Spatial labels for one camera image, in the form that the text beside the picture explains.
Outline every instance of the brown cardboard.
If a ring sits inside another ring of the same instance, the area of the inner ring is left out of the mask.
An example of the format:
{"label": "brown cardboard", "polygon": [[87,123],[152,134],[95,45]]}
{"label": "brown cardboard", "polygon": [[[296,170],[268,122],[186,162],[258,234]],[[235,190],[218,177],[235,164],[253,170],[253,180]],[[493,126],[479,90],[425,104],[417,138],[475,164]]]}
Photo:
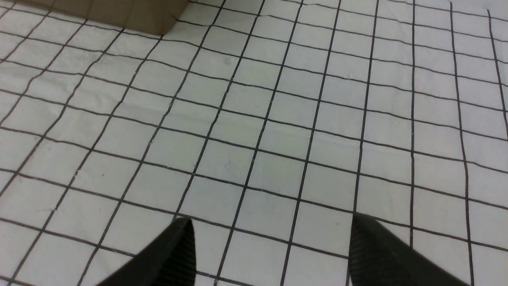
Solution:
{"label": "brown cardboard", "polygon": [[51,11],[149,34],[164,35],[189,0],[22,0]]}

